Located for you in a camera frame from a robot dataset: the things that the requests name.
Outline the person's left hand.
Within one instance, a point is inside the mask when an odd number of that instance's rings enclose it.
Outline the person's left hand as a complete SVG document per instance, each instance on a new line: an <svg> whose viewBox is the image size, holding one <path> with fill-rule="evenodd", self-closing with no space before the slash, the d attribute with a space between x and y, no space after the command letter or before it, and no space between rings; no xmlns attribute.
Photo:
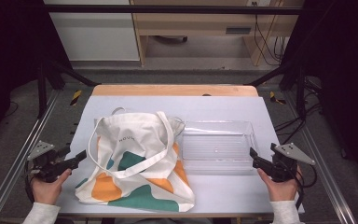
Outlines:
<svg viewBox="0 0 358 224"><path fill-rule="evenodd" d="M36 203L55 205L62 191L62 184L72 174L71 169L65 170L54 182L48 183L34 178L31 189Z"/></svg>

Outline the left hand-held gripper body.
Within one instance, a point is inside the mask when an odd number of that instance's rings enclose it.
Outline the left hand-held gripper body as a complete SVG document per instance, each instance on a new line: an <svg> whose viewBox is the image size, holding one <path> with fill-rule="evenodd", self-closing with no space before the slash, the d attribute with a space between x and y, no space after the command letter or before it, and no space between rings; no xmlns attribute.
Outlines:
<svg viewBox="0 0 358 224"><path fill-rule="evenodd" d="M32 163L31 173L45 182L54 182L65 170L65 157L59 157L54 145L39 141L27 157Z"/></svg>

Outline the cream tote bag with patches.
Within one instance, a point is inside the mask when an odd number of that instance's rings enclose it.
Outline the cream tote bag with patches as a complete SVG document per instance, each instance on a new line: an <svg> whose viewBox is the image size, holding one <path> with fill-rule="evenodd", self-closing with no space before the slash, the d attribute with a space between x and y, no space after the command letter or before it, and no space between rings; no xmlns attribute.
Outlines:
<svg viewBox="0 0 358 224"><path fill-rule="evenodd" d="M176 137L185 124L164 112L126 113L94 121L88 148L95 164L76 186L82 203L187 212L195 205Z"/></svg>

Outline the white cabinet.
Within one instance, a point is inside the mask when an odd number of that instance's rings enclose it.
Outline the white cabinet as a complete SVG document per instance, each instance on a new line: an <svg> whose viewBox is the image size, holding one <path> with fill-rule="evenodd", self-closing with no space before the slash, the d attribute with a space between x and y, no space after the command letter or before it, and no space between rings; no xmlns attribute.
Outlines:
<svg viewBox="0 0 358 224"><path fill-rule="evenodd" d="M70 61L138 61L130 13L50 13Z"/></svg>

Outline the black frame leg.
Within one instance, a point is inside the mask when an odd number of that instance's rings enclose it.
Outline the black frame leg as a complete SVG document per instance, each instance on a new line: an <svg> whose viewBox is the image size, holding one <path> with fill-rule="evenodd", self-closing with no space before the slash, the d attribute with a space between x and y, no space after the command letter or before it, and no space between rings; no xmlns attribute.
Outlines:
<svg viewBox="0 0 358 224"><path fill-rule="evenodd" d="M66 74L89 87L95 87L98 85L97 82L94 82L86 77L81 76L74 69L66 67L58 62L42 62L37 68L37 86L39 100L39 112L37 117L39 119L41 119L42 116L47 112L48 107L46 81L50 83L54 90L61 90L65 86L62 74Z"/></svg>
<svg viewBox="0 0 358 224"><path fill-rule="evenodd" d="M282 80L279 84L281 90L288 91L296 85L296 112L300 118L304 120L306 118L304 100L306 75L301 65L293 62L284 63L276 69L268 72L266 75L251 81L250 83L246 83L246 86L258 87L262 83L276 77L277 75L282 75Z"/></svg>

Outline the light wooden desk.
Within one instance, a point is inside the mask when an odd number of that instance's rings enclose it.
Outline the light wooden desk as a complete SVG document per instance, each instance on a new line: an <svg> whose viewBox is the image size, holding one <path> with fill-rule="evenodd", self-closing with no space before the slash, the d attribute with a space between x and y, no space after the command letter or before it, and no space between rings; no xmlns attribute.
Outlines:
<svg viewBox="0 0 358 224"><path fill-rule="evenodd" d="M215 6L215 7L302 7L305 0L130 0L133 6ZM268 53L273 36L287 38L296 24L296 15L253 14L172 14L135 13L137 34L141 37L227 35L227 27L251 27L243 39L253 65Z"/></svg>

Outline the aluminium rail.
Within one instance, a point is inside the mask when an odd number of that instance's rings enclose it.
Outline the aluminium rail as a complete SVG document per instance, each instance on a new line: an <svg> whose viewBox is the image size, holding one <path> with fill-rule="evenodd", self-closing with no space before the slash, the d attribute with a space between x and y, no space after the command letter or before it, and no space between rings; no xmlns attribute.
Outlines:
<svg viewBox="0 0 358 224"><path fill-rule="evenodd" d="M27 156L30 151L34 148L36 143L38 142L39 136L42 133L47 120L56 105L57 99L60 95L60 91L53 90L48 99L46 110L42 113L42 115L36 120L34 123L34 127L31 132L28 134L26 141L22 145L22 148L17 155L16 160L12 163L10 169L7 172L7 175L0 186L0 212L5 205L7 198L14 188L17 180L22 174L22 167L24 163L27 161Z"/></svg>
<svg viewBox="0 0 358 224"><path fill-rule="evenodd" d="M305 188L305 213L301 218L307 223L357 224L343 191L323 156L323 146L333 144L334 140L324 124L324 116L319 115L322 109L319 100L313 93L306 93L303 101L307 110L305 121L299 121L300 128L289 142L293 142L315 159L316 173L309 165L301 164L301 169L307 184L310 184L315 176L317 180L312 187Z"/></svg>

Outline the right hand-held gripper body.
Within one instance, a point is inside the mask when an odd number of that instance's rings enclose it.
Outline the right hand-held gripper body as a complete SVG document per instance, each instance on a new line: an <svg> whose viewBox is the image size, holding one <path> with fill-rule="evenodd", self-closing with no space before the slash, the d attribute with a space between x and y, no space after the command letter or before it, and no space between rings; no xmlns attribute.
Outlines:
<svg viewBox="0 0 358 224"><path fill-rule="evenodd" d="M296 177L297 163L299 161L315 165L316 161L293 143L277 146L279 152L272 155L273 175L275 182L285 182Z"/></svg>

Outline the white table board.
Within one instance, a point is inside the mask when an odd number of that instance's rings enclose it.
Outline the white table board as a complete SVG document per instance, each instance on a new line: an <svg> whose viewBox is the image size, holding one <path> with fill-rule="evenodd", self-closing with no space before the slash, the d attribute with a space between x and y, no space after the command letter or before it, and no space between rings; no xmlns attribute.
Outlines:
<svg viewBox="0 0 358 224"><path fill-rule="evenodd" d="M71 152L97 147L95 122L115 108L163 111L186 124L179 145L195 205L186 217L271 214L269 194L249 151L266 160L278 138L257 96L92 96L83 111Z"/></svg>

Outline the clear plastic tray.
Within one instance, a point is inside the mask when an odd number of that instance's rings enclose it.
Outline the clear plastic tray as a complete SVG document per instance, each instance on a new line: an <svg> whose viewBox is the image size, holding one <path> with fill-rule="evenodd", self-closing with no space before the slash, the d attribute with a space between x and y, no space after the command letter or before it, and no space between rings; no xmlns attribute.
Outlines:
<svg viewBox="0 0 358 224"><path fill-rule="evenodd" d="M186 122L181 149L190 175L251 175L258 145L248 121L203 120Z"/></svg>

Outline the black horizontal frame bar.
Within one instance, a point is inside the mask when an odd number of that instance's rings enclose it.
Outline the black horizontal frame bar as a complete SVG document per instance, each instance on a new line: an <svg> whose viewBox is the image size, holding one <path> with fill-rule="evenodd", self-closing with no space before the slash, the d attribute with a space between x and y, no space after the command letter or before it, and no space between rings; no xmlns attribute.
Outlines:
<svg viewBox="0 0 358 224"><path fill-rule="evenodd" d="M298 7L215 7L215 6L126 6L126 5L44 5L48 12L63 13L172 13L172 14L257 14L300 15Z"/></svg>

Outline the black curtain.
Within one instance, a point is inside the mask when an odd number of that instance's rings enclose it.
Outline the black curtain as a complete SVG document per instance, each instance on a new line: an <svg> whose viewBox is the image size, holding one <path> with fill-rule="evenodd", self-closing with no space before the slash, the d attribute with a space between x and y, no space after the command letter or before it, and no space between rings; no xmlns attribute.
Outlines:
<svg viewBox="0 0 358 224"><path fill-rule="evenodd" d="M11 92L37 79L42 57L71 66L44 0L0 0L0 122Z"/></svg>
<svg viewBox="0 0 358 224"><path fill-rule="evenodd" d="M358 163L358 0L305 0L285 52L322 82L321 103L341 146Z"/></svg>

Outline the person's right hand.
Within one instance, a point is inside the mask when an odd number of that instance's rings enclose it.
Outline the person's right hand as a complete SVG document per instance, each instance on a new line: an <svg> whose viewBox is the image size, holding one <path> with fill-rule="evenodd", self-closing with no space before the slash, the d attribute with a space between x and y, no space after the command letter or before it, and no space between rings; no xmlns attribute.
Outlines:
<svg viewBox="0 0 358 224"><path fill-rule="evenodd" d="M269 199L272 202L293 201L295 199L299 186L294 179L274 182L261 168L258 168L257 172L267 186Z"/></svg>

